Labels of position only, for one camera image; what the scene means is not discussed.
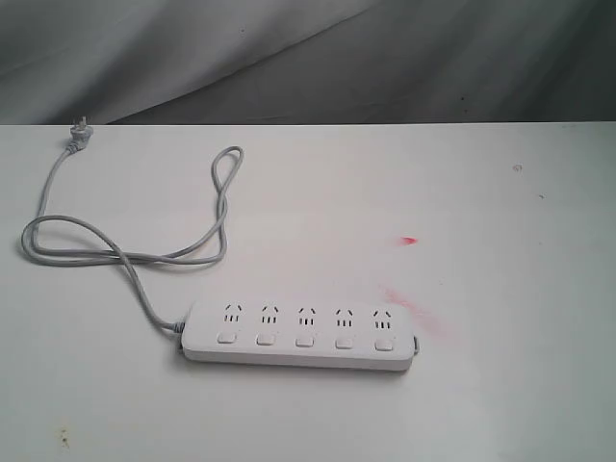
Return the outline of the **white five-outlet power strip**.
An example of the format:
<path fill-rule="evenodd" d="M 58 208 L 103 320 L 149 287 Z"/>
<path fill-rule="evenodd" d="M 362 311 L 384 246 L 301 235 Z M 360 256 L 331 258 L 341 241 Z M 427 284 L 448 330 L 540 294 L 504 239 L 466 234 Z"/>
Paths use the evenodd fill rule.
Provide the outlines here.
<path fill-rule="evenodd" d="M 385 372 L 407 371 L 420 351 L 406 308 L 321 300 L 196 304 L 181 345 L 198 362 Z"/>

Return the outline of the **grey backdrop cloth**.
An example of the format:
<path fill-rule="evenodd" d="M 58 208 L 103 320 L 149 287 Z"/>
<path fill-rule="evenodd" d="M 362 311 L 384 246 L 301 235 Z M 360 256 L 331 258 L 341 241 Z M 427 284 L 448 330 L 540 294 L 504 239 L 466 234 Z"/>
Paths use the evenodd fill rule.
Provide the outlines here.
<path fill-rule="evenodd" d="M 1 120 L 604 121 L 611 1 L 5 1 Z"/>

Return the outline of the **white wall plug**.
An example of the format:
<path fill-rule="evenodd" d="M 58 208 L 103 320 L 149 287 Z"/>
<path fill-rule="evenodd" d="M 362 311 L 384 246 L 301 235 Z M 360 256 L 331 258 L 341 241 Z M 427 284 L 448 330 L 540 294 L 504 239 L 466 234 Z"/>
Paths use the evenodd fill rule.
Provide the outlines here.
<path fill-rule="evenodd" d="M 88 120 L 85 116 L 82 116 L 81 119 L 70 128 L 71 142 L 78 150 L 84 149 L 89 144 L 92 134 L 93 128 L 88 124 Z"/>

